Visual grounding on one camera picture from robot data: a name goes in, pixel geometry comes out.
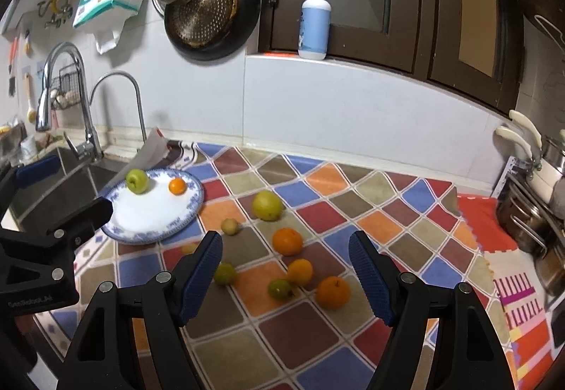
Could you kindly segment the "small tan fruit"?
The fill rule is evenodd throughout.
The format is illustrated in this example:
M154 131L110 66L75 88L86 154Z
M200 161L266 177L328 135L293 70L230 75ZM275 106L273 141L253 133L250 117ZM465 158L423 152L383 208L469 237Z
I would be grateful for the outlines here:
M220 227L224 234L233 236L238 233L240 224L237 220L233 218L226 218L222 221Z
M184 244L181 247L181 251L183 255L190 255L190 254L194 254L197 247L198 247L199 243L198 242L191 242L188 244Z

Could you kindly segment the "blue white porcelain plate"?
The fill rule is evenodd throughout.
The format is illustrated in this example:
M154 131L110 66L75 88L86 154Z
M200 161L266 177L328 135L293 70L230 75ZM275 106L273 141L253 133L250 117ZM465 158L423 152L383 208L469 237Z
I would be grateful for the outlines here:
M147 172L148 189L140 195L119 182L103 197L112 202L113 213L102 231L126 245L148 245L181 231L195 220L204 202L202 182L187 171L155 168ZM182 178L187 183L183 195L175 196L168 183Z

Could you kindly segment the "chrome pull-down kitchen faucet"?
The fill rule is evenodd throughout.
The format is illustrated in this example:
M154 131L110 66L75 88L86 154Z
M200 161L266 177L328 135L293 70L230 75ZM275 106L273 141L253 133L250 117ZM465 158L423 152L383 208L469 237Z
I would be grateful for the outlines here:
M55 63L58 57L67 54L72 64L71 72L58 77L58 86L53 86ZM98 162L103 158L98 133L95 129L89 107L85 67L82 54L78 47L72 42L65 41L56 45L48 54L43 65L42 90L36 110L35 130L37 132L48 132L52 129L54 111L64 111L76 105L82 109L85 141L75 145L66 134L63 134L70 150L75 157L81 161L90 158Z

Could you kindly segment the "small green lime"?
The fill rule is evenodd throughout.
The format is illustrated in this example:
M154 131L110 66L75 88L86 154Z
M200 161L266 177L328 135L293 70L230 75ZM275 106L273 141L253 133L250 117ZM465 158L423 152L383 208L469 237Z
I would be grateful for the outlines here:
M221 262L214 273L214 282L218 286L228 286L238 278L236 269L230 264Z
M267 287L268 294L277 300L288 300L294 297L291 283L285 279L272 280Z

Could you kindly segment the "large orange with stem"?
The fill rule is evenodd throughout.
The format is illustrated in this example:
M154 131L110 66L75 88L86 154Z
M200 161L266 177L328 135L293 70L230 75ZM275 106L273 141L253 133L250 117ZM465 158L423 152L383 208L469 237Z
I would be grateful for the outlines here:
M347 281L338 276L323 279L316 289L315 300L320 307L335 311L341 309L351 299L351 287Z

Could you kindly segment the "brass perforated strainer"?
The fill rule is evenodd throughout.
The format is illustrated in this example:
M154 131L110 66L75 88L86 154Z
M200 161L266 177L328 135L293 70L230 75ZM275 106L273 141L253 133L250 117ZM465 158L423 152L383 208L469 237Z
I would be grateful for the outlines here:
M190 0L165 10L165 28L175 45L200 49L226 34L237 12L238 0Z

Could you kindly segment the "green apple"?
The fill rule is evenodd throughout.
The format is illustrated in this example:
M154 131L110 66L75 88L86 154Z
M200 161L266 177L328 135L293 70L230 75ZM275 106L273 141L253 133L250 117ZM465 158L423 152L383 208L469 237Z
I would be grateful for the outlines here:
M139 168L131 169L125 176L125 184L132 193L140 195L148 189L148 174Z

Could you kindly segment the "orange tangerine front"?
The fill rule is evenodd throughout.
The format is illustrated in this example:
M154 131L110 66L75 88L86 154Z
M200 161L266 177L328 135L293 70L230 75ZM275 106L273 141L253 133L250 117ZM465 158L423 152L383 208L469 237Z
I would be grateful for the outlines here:
M183 195L187 190L187 183L182 178L174 178L168 183L168 190L175 196Z

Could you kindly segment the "steel pot on rack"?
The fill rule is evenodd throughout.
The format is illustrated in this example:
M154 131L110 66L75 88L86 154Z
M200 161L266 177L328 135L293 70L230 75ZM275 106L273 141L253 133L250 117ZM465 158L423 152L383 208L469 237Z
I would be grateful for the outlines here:
M507 182L495 210L498 224L516 242L521 251L543 257L557 242L560 225L545 205L515 175Z

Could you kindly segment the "dark wooden window frame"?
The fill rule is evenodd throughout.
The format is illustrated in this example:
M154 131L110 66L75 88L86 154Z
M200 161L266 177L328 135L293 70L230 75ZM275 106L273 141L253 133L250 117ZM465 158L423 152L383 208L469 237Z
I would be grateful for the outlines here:
M517 0L327 0L327 53L443 86L500 113L517 103L524 19ZM304 0L263 0L258 48L292 53Z

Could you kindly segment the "thin gooseneck faucet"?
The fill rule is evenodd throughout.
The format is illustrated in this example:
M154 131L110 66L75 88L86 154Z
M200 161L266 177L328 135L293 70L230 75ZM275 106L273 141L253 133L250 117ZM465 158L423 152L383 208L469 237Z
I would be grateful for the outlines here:
M132 74L123 70L106 72L94 84L88 103L95 109L96 123L106 132L136 127L139 139L147 140L141 89Z

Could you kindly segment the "white handled pot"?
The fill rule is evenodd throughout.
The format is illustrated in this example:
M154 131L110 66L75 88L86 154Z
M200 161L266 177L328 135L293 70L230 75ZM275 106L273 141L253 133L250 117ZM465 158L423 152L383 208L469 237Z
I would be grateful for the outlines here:
M495 134L523 149L527 157L526 182L546 205L550 204L557 183L564 177L564 131L557 139L542 135L524 114L510 110L510 120L528 132L534 144L528 143L517 132L499 126Z

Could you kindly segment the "orange tangerine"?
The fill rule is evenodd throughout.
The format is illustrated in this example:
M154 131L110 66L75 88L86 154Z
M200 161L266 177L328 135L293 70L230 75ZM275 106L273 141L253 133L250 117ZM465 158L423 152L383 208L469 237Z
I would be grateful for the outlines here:
M182 178L174 178L168 183L168 190L175 196L183 195L187 190L187 183Z
M287 268L286 279L293 285L304 287L313 278L312 264L304 259L294 260Z
M304 245L302 235L293 228L280 228L272 237L274 251L282 256L294 256L299 254Z

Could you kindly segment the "colourful diamond pattern tablecloth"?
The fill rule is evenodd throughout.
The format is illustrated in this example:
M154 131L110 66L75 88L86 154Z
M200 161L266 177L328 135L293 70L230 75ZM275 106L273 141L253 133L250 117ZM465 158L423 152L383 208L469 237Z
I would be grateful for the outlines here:
M504 351L510 351L487 260L460 217L450 182L206 143L171 147L161 164L202 182L201 212L159 243L130 246L98 233L78 251L78 303L35 318L56 361L64 358L99 284L147 282L176 265L184 244L220 230L226 218L240 224L236 235L223 239L223 261L238 278L228 286L211 285L198 316L183 331L210 389L360 389L369 381L390 331L374 316L351 267L347 241L358 230L400 270L426 283L447 288L469 283ZM263 190L284 205L277 221L254 215L252 201ZM302 235L299 254L273 250L280 228ZM268 284L287 280L288 266L301 258L313 266L311 281L291 284L294 297L288 300L271 297ZM335 311L315 300L318 284L330 276L351 287L351 299Z

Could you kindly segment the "red striped mat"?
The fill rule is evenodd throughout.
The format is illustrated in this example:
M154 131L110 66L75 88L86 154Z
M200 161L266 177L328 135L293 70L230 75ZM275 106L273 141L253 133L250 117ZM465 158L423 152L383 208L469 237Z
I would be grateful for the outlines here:
M460 194L459 211L487 260L494 293L502 308L507 353L518 389L534 389L553 364L553 338L544 308L544 292L534 258L519 249L500 227L494 198Z

